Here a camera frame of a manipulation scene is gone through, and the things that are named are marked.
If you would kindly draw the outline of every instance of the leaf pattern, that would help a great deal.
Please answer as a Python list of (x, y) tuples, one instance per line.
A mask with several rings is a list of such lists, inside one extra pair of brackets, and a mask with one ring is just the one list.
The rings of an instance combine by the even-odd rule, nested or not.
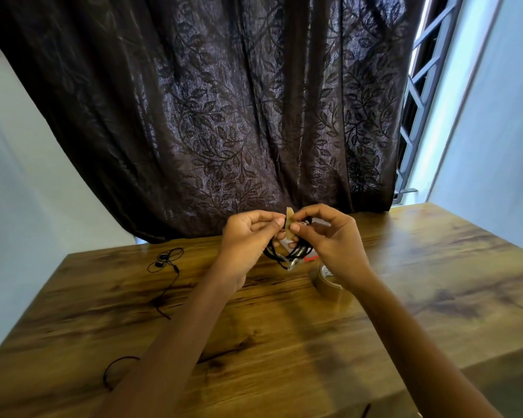
[(421, 8), (0, 0), (0, 48), (112, 215), (162, 242), (256, 208), (388, 210)]

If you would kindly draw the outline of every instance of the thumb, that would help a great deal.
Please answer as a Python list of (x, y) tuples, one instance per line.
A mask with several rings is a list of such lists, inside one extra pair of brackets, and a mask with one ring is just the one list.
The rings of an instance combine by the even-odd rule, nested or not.
[(293, 223), (291, 224), (290, 229), (291, 232), (303, 238), (310, 245), (314, 246), (314, 248), (316, 245), (321, 243), (322, 239), (324, 239), (324, 237), (316, 232), (313, 227), (307, 226), (304, 223)]
[(274, 237), (279, 232), (279, 230), (283, 228), (284, 224), (284, 218), (276, 218), (263, 229), (261, 229), (258, 234), (265, 239), (265, 243), (267, 244), (272, 239), (272, 237)]

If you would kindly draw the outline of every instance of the person's left hand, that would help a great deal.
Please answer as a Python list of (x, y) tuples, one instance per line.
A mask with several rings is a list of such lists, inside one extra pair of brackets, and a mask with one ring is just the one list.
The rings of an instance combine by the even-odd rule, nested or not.
[(283, 239), (285, 214), (255, 210), (230, 216), (211, 271), (240, 289), (272, 238)]

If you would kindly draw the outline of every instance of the hand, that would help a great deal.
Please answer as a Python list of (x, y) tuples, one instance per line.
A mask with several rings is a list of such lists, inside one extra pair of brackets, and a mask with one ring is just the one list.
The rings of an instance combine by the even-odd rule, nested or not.
[[(362, 279), (373, 275), (355, 219), (324, 204), (312, 205), (298, 211), (296, 221), (318, 217), (330, 226), (313, 223), (291, 224), (291, 231), (307, 240), (330, 272), (348, 290), (353, 290)], [(296, 242), (289, 244), (292, 248)]]
[(285, 238), (285, 214), (255, 210), (229, 217), (211, 270), (239, 290), (269, 241)]

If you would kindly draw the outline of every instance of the tape roll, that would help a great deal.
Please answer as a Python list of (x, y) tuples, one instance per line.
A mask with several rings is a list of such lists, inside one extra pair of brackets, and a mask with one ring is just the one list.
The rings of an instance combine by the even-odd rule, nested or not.
[(348, 305), (354, 299), (352, 293), (343, 288), (323, 264), (311, 273), (311, 280), (318, 293), (331, 302)]

